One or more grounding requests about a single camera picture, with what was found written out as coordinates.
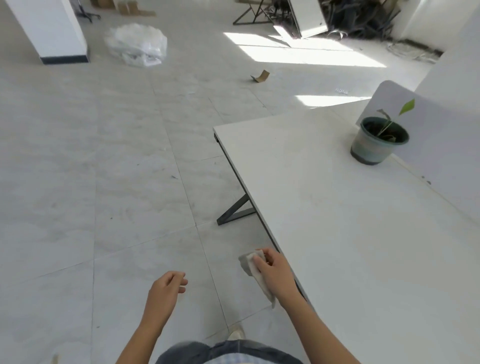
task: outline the dark pants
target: dark pants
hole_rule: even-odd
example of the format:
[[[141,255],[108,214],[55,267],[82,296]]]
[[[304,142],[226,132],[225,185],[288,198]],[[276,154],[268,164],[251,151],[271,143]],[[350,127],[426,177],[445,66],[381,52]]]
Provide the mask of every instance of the dark pants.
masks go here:
[[[212,347],[197,341],[181,342],[160,355],[156,364],[203,364],[234,352],[276,364],[302,364],[300,360],[285,352],[250,340],[223,341]]]

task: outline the cloth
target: cloth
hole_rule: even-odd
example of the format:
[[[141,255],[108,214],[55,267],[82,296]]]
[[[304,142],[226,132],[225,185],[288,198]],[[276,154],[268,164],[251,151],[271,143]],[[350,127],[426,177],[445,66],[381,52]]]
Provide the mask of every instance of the cloth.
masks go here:
[[[275,307],[276,297],[267,287],[265,280],[258,270],[257,266],[253,262],[253,257],[258,255],[264,262],[266,262],[265,254],[261,250],[255,250],[253,252],[243,254],[239,256],[240,265],[250,277],[254,277],[258,285],[267,296],[268,300],[272,303],[272,308]]]
[[[181,342],[156,364],[302,364],[290,354],[251,340],[223,341],[210,347],[197,341]]]

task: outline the sunlight patch on floor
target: sunlight patch on floor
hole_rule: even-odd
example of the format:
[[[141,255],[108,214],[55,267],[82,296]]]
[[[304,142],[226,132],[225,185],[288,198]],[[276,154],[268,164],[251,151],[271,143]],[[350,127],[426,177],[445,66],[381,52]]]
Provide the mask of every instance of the sunlight patch on floor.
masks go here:
[[[256,62],[318,64],[329,66],[377,67],[385,65],[331,39],[290,39],[290,47],[274,41],[280,37],[224,33]]]
[[[339,104],[346,104],[347,102],[367,100],[371,97],[359,96],[327,96],[327,95],[296,95],[296,98],[305,106],[314,108],[323,106],[333,106]]]

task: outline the shoe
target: shoe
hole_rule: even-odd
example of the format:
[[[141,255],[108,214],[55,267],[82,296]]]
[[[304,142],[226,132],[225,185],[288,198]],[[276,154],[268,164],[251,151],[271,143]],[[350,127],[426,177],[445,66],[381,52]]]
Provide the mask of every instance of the shoe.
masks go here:
[[[245,332],[243,332],[243,329],[241,327],[238,327],[233,331],[230,336],[227,339],[228,341],[233,341],[233,340],[245,340]]]

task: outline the white marble floor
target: white marble floor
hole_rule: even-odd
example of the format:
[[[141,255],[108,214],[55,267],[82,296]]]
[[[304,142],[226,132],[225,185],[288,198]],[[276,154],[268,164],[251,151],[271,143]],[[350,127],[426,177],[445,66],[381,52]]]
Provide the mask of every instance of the white marble floor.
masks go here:
[[[415,88],[430,66],[375,42],[289,48],[268,24],[232,26],[246,7],[233,0],[140,3],[157,17],[101,11],[101,21],[81,22],[91,64],[47,67],[0,2],[3,361],[115,362],[149,285],[169,269],[190,283],[154,359],[180,340],[214,343],[241,322],[247,337],[305,360],[285,312],[268,308],[237,263],[270,244],[258,218],[215,224],[242,190],[212,127],[370,97],[386,79]],[[167,35],[164,64],[111,58],[103,32],[130,21]],[[262,69],[269,79],[252,84]]]

